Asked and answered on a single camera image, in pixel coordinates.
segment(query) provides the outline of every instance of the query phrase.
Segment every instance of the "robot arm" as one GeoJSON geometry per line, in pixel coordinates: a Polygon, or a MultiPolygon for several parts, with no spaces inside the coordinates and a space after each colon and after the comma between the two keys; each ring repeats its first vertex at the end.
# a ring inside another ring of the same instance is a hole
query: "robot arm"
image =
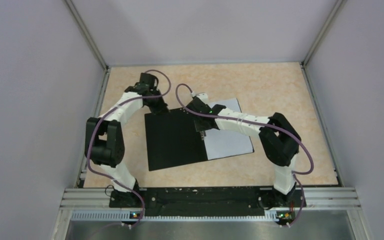
{"type": "Polygon", "coordinates": [[[300,136],[288,122],[284,115],[275,113],[273,116],[253,116],[241,112],[233,111],[224,105],[216,104],[214,107],[208,106],[209,100],[206,93],[200,93],[193,97],[192,101],[186,106],[194,112],[215,115],[219,117],[235,118],[238,120],[224,118],[210,118],[194,115],[195,128],[197,131],[209,129],[229,130],[259,138],[267,158],[274,164],[274,189],[285,195],[290,196],[295,190],[296,182],[292,171],[295,168],[299,145],[291,137],[283,132],[259,126],[262,123],[283,128],[298,139],[300,136]]]}
{"type": "MultiPolygon", "coordinates": [[[[90,159],[93,163],[99,165],[108,175],[113,177],[114,180],[119,181],[130,189],[135,188],[137,181],[122,161],[125,153],[122,127],[127,123],[129,118],[143,106],[148,106],[153,114],[163,114],[169,111],[162,97],[140,98],[161,95],[161,92],[157,88],[158,82],[158,78],[154,75],[141,73],[139,82],[134,86],[129,86],[124,91],[120,100],[110,108],[117,109],[108,115],[101,123],[92,146],[90,159]],[[119,106],[119,104],[129,99],[134,100],[119,106]],[[104,134],[106,134],[106,139],[100,139],[99,136],[103,136],[104,134]]],[[[85,156],[87,155],[94,129],[100,118],[104,115],[105,113],[99,118],[91,117],[86,122],[85,156]]],[[[128,192],[118,184],[114,184],[114,189],[119,192],[128,192]]]]}

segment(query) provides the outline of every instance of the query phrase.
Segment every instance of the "metal frame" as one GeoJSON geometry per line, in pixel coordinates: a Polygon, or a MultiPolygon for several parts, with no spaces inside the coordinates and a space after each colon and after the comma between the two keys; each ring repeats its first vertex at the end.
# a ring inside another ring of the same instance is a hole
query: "metal frame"
{"type": "Polygon", "coordinates": [[[86,41],[87,45],[89,46],[90,51],[92,52],[93,56],[96,58],[96,60],[99,62],[101,67],[104,70],[108,69],[108,65],[105,63],[104,58],[102,57],[102,54],[100,53],[94,39],[92,38],[91,34],[89,33],[88,28],[86,27],[85,23],[83,22],[82,18],[80,17],[79,12],[77,11],[76,6],[74,5],[72,0],[63,0],[65,6],[69,10],[71,16],[73,17],[74,22],[78,26],[78,29],[80,30],[81,35],[83,36],[84,40],[86,41]]]}
{"type": "MultiPolygon", "coordinates": [[[[110,77],[111,68],[105,63],[105,60],[99,52],[98,47],[96,46],[92,36],[90,35],[85,23],[83,22],[72,0],[63,0],[63,2],[69,9],[71,15],[73,16],[75,23],[78,25],[78,28],[81,34],[83,35],[85,41],[87,42],[93,55],[99,61],[99,64],[102,66],[102,68],[105,69],[105,74],[102,80],[99,96],[96,101],[96,105],[93,109],[93,115],[96,117],[101,111],[105,91],[110,77]]],[[[325,121],[321,113],[317,97],[314,92],[314,87],[312,85],[311,79],[307,74],[307,65],[311,61],[314,53],[317,51],[320,44],[322,43],[325,35],[329,31],[333,21],[338,16],[338,13],[343,8],[345,2],[346,0],[336,1],[332,11],[326,19],[326,22],[324,23],[311,48],[309,49],[307,55],[305,56],[305,59],[300,64],[302,74],[304,76],[308,92],[310,94],[320,127],[322,129],[322,133],[328,146],[335,171],[337,172],[338,182],[341,186],[341,171],[335,161],[335,159],[337,159],[337,155],[334,149],[332,148],[332,141],[330,139],[328,129],[326,128],[325,121]]],[[[86,158],[83,157],[83,152],[81,152],[81,159],[82,164],[79,170],[77,184],[80,180],[84,180],[86,177],[86,158]]],[[[357,193],[353,187],[305,187],[304,191],[308,206],[303,208],[303,211],[347,211],[355,239],[373,239],[368,224],[364,218],[364,214],[362,212],[357,193]]],[[[61,200],[52,239],[64,240],[66,238],[71,217],[73,213],[76,213],[76,211],[113,211],[115,213],[120,213],[120,209],[109,208],[109,202],[110,197],[105,194],[104,188],[67,188],[61,200]]],[[[122,210],[137,211],[138,209],[126,208],[122,210]]],[[[275,208],[274,210],[283,211],[286,209],[275,208]]]]}

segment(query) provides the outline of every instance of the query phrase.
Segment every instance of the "metal corner post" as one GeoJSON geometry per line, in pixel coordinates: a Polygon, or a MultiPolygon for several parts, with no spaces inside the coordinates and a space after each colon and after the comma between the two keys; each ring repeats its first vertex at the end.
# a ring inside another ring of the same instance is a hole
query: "metal corner post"
{"type": "Polygon", "coordinates": [[[333,6],[332,10],[329,13],[329,16],[327,16],[326,21],[324,22],[323,26],[320,29],[320,32],[318,33],[317,37],[315,38],[314,42],[312,43],[310,49],[308,50],[308,53],[306,54],[304,60],[302,61],[302,65],[304,67],[307,66],[307,64],[310,62],[311,58],[313,57],[314,53],[317,51],[320,43],[328,33],[330,27],[332,26],[332,23],[338,16],[341,9],[344,7],[344,4],[347,2],[347,0],[337,0],[335,5],[333,6]]]}
{"type": "Polygon", "coordinates": [[[100,53],[94,39],[92,38],[91,34],[89,33],[88,28],[86,27],[85,23],[82,20],[82,17],[80,16],[79,12],[76,9],[76,6],[74,5],[72,0],[62,0],[65,4],[65,6],[68,8],[71,16],[73,17],[74,22],[78,26],[78,29],[80,30],[81,35],[83,36],[84,40],[86,41],[87,45],[90,48],[90,51],[92,52],[93,56],[96,58],[96,60],[99,62],[101,67],[104,70],[108,69],[108,65],[105,63],[104,58],[102,57],[102,54],[100,53]]]}

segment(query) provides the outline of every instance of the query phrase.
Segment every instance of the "beige marble surface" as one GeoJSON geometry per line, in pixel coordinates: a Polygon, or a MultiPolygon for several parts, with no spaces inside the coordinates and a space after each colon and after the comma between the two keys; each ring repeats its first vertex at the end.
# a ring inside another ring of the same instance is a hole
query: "beige marble surface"
{"type": "MultiPolygon", "coordinates": [[[[170,109],[179,108],[175,88],[186,83],[196,92],[206,92],[210,102],[237,98],[242,112],[256,116],[282,113],[302,138],[314,159],[314,172],[299,176],[304,185],[337,184],[336,175],[322,132],[307,91],[300,65],[285,63],[241,63],[206,65],[168,65],[114,67],[106,88],[102,112],[106,112],[122,96],[124,90],[139,80],[141,72],[157,69],[167,74],[171,92],[164,97],[170,109]]],[[[159,89],[165,92],[168,84],[159,78],[159,89]]],[[[186,88],[179,91],[183,103],[191,99],[186,88]]],[[[252,139],[255,152],[210,160],[184,166],[148,171],[144,114],[137,111],[123,128],[125,154],[123,161],[141,187],[207,187],[207,186],[267,186],[274,182],[273,164],[266,158],[259,139],[252,139]]],[[[297,170],[307,171],[309,160],[300,151],[297,170]]],[[[99,166],[92,164],[96,170],[99,166]]],[[[106,187],[105,177],[87,172],[84,187],[106,187]]]]}

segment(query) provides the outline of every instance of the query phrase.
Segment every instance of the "white paper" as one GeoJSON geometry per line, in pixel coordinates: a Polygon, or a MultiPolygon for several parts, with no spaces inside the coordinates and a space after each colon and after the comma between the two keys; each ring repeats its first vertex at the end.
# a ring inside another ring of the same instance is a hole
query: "white paper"
{"type": "MultiPolygon", "coordinates": [[[[225,105],[233,111],[241,112],[241,108],[236,98],[211,102],[209,106],[213,107],[216,104],[225,105]]],[[[254,152],[250,137],[242,133],[211,129],[205,131],[205,134],[206,137],[204,138],[204,143],[208,160],[254,152]]]]}

